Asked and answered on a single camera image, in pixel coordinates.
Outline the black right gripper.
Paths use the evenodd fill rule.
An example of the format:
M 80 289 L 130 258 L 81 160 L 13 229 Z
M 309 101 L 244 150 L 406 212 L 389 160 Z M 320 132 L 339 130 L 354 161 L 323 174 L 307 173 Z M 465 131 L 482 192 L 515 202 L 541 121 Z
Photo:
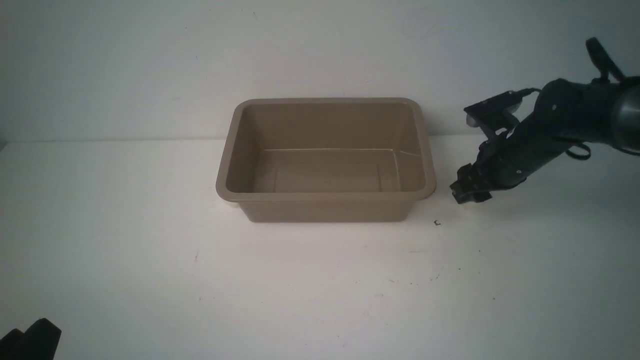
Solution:
M 458 205 L 484 203 L 491 191 L 512 189 L 551 161 L 551 123 L 544 117 L 527 117 L 512 132 L 500 134 L 486 125 L 487 144 L 474 164 L 457 170 L 450 190 Z

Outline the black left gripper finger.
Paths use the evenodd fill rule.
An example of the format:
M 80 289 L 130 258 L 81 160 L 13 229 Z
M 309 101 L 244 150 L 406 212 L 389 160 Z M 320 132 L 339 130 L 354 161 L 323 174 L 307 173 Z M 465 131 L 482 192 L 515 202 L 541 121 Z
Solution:
M 61 328 L 41 317 L 25 331 L 20 345 L 20 359 L 54 360 L 61 335 Z
M 18 349 L 18 345 L 23 339 L 25 333 L 18 328 L 10 330 L 0 340 L 0 359 L 12 360 L 14 352 Z

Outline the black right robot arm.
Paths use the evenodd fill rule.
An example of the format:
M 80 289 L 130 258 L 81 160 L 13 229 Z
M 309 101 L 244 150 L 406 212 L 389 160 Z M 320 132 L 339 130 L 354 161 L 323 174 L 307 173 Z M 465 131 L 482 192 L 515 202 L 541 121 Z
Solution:
M 464 109 L 486 136 L 473 163 L 450 185 L 459 204 L 507 191 L 560 155 L 585 161 L 590 143 L 639 155 L 639 78 L 589 84 L 556 79 L 542 89 L 506 91 Z

